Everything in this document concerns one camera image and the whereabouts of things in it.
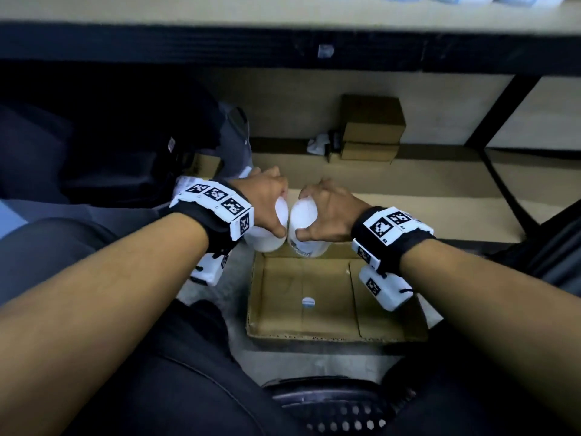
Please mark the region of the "person's left hand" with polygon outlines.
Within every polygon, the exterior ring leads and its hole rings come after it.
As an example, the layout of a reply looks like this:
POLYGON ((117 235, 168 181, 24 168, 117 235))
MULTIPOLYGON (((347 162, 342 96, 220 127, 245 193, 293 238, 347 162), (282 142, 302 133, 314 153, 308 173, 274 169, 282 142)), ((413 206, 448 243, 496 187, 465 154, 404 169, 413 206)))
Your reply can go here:
POLYGON ((246 178, 236 178, 228 183, 240 191, 254 208, 254 225, 261 227, 261 218, 277 216, 275 204, 279 197, 286 197, 288 181, 278 166, 262 171, 255 167, 246 178))

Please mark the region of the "person's right hand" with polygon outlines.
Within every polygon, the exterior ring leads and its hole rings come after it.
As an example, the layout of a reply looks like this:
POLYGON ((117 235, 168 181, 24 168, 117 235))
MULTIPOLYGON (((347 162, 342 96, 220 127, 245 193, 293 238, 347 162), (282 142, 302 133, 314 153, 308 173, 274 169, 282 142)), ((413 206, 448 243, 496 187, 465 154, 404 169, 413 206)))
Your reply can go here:
POLYGON ((371 208, 344 187, 331 179, 304 187, 299 199, 312 197, 317 206, 320 241, 347 242, 352 240, 352 227, 359 217, 371 208))

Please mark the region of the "white plastic bottle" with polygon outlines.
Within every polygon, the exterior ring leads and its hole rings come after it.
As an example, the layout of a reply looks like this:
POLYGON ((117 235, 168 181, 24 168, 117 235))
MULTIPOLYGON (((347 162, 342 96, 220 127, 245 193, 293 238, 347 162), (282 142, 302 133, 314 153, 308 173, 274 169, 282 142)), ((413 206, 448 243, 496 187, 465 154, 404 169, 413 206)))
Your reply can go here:
MULTIPOLYGON (((284 197, 279 197, 277 199, 275 211, 280 223, 285 228, 288 228, 289 208, 284 197)), ((287 241, 287 234, 282 238, 278 238, 268 230, 254 226, 244 234, 243 238, 255 251, 268 253, 279 249, 287 241)))
POLYGON ((312 197, 299 199, 292 206, 289 215, 287 242, 296 254, 305 258, 322 256, 330 247, 325 241, 299 241, 296 230, 310 227, 317 219, 317 206, 312 197))

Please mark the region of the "person's left forearm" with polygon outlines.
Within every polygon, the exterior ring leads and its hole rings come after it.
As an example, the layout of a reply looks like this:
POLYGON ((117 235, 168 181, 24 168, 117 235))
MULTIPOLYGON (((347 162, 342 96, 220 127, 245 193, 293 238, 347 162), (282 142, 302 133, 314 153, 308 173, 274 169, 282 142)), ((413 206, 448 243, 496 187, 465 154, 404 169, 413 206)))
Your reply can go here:
POLYGON ((127 359, 208 248, 170 214, 0 308, 0 432, 59 435, 127 359))

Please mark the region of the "person's right forearm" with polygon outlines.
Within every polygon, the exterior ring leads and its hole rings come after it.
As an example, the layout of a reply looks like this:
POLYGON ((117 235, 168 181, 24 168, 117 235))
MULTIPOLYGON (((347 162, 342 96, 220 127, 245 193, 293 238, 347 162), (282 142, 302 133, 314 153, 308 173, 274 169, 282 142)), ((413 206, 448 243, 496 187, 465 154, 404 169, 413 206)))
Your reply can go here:
POLYGON ((444 319, 581 432, 580 298, 434 239, 399 266, 444 319))

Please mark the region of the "left wrist marker tracker band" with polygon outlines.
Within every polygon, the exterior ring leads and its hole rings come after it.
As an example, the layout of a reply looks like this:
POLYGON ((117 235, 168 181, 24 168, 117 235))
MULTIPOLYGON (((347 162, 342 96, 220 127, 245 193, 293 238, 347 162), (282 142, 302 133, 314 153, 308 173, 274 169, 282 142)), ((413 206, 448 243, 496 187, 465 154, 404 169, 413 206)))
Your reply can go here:
POLYGON ((190 279, 216 286, 231 250, 254 226, 254 208, 243 194, 224 181, 196 179, 170 202, 169 213, 196 220, 208 234, 208 249, 190 279))

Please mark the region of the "wrist marker tracker band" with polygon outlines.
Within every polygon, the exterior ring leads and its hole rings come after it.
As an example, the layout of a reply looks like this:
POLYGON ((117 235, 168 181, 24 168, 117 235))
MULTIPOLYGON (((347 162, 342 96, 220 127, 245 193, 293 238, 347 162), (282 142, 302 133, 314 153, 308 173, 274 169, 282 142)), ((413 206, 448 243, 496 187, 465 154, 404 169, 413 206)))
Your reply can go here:
POLYGON ((381 307, 394 312, 413 295, 403 278, 403 255, 427 239, 434 230, 396 207, 372 207, 352 227, 352 249, 365 265, 359 280, 381 307))
POLYGON ((216 286, 231 250, 254 226, 254 208, 243 194, 224 181, 196 179, 170 202, 169 213, 196 220, 208 234, 208 249, 190 279, 216 286))

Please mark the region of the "open flat cardboard box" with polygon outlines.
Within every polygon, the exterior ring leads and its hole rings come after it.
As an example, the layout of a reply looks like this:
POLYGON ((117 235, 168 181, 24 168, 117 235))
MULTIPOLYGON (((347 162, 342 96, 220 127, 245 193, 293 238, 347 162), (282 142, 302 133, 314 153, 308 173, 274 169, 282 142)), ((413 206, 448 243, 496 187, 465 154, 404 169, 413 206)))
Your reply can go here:
POLYGON ((395 312, 384 310, 359 280, 364 261, 348 243, 333 243, 319 257, 305 258, 285 243, 255 253, 246 333, 257 340, 425 342, 429 329, 416 296, 395 312), (312 297, 314 308, 301 300, 312 297))

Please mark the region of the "crumpled white paper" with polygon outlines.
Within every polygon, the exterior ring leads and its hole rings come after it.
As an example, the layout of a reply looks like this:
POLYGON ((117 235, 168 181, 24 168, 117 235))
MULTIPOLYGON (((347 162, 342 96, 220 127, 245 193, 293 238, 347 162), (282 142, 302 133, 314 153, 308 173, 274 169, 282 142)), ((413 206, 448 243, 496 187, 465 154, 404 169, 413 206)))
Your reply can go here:
POLYGON ((318 134, 315 138, 310 139, 307 143, 306 151, 309 154, 325 156, 330 148, 330 136, 328 133, 318 134))

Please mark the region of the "flat brown cardboard box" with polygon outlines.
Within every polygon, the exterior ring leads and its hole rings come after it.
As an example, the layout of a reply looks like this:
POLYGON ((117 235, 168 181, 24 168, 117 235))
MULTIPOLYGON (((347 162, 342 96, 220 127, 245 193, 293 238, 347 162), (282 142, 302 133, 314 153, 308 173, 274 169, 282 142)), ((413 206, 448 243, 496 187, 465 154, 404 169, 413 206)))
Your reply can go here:
POLYGON ((340 157, 342 160, 390 163, 396 158, 399 148, 399 144, 345 142, 340 157))

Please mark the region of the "large brown cardboard box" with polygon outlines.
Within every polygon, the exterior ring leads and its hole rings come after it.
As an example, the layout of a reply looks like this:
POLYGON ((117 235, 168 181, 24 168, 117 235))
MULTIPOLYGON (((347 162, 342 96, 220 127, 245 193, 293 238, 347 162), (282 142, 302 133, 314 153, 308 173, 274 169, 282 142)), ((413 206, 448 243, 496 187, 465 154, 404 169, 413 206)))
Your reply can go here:
POLYGON ((342 142, 398 145, 406 129, 396 97, 344 94, 339 116, 342 142))

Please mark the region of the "black plastic mesh basket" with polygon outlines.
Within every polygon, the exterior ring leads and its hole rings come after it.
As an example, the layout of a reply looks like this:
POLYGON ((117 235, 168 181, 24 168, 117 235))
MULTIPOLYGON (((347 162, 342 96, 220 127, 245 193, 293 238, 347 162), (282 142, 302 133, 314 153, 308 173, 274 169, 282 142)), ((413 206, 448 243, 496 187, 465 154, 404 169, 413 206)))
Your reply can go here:
POLYGON ((272 380, 262 388, 316 436, 379 436, 397 414, 383 388, 342 375, 272 380))

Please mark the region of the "black bag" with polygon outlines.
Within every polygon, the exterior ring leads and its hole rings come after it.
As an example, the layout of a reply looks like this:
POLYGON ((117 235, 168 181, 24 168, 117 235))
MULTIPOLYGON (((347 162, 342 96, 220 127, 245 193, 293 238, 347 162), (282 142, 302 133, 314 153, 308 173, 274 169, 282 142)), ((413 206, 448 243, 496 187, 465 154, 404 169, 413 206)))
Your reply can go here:
POLYGON ((251 166, 244 111, 187 65, 0 61, 0 199, 154 207, 197 154, 251 166))

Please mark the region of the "black metal shelf beam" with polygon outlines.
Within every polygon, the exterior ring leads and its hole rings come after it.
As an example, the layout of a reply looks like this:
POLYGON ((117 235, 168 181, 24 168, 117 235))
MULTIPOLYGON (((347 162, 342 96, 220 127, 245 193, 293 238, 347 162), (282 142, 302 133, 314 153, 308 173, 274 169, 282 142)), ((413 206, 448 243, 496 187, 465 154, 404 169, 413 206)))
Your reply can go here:
POLYGON ((2 22, 0 60, 581 78, 581 35, 2 22))

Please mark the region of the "person's right leg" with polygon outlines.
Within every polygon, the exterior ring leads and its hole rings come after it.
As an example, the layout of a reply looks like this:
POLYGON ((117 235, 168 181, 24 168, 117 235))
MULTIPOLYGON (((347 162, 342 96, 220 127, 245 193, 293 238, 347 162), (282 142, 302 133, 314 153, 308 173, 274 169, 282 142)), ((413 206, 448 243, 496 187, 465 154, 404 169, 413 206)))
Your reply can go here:
POLYGON ((446 320, 385 374, 382 436, 581 436, 446 320))

